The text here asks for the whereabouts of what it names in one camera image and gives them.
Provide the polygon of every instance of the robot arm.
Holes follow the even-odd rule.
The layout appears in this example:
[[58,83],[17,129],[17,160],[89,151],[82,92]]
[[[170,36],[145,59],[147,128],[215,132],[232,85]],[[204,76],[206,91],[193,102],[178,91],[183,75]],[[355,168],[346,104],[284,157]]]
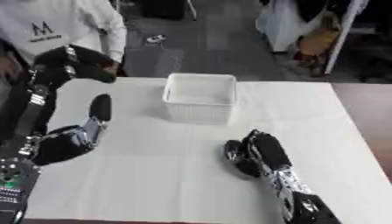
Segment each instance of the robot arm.
[[253,130],[228,141],[225,158],[244,178],[264,178],[274,190],[287,224],[340,224],[323,200],[301,182],[284,148],[272,135]]
[[0,111],[0,222],[18,224],[41,173],[40,166],[76,158],[93,150],[111,118],[111,99],[96,97],[84,126],[46,134],[56,91],[73,78],[112,83],[116,77],[97,65],[110,58],[78,46],[60,47],[37,57],[29,74],[10,92]]

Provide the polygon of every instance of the white table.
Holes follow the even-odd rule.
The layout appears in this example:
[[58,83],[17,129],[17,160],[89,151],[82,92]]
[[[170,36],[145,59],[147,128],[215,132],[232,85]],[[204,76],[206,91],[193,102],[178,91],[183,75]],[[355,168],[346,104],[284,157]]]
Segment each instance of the white table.
[[258,128],[281,141],[344,224],[392,220],[392,187],[329,84],[242,82],[226,127],[166,121],[164,85],[126,78],[63,87],[52,128],[83,123],[101,93],[111,93],[114,119],[98,149],[44,169],[28,218],[282,224],[267,185],[239,180],[221,163],[228,139]]

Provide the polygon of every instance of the chair leg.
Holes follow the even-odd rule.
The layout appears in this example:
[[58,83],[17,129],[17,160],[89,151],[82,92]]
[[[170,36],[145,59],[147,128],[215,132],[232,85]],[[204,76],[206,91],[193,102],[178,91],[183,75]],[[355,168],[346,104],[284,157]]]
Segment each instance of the chair leg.
[[115,9],[120,12],[121,10],[121,0],[115,0]]
[[193,5],[192,0],[187,0],[189,7],[191,8],[192,15],[193,15],[193,20],[196,21],[198,20],[198,12],[196,11],[196,8]]

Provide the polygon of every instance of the gray floor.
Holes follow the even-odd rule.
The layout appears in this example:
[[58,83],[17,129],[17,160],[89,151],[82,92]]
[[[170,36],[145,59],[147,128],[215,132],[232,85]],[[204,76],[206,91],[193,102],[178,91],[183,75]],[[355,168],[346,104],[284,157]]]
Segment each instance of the gray floor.
[[[286,76],[255,29],[257,0],[194,0],[199,19],[141,18],[124,9],[129,27],[125,69],[133,77],[167,77],[173,72],[233,74],[239,81],[283,81]],[[162,45],[145,38],[164,34]]]

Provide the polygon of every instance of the white basket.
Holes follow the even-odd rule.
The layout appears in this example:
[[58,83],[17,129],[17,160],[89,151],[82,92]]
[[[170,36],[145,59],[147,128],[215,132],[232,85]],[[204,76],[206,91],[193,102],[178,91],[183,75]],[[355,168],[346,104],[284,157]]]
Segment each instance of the white basket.
[[236,79],[223,74],[173,73],[164,102],[173,122],[228,124],[236,103]]

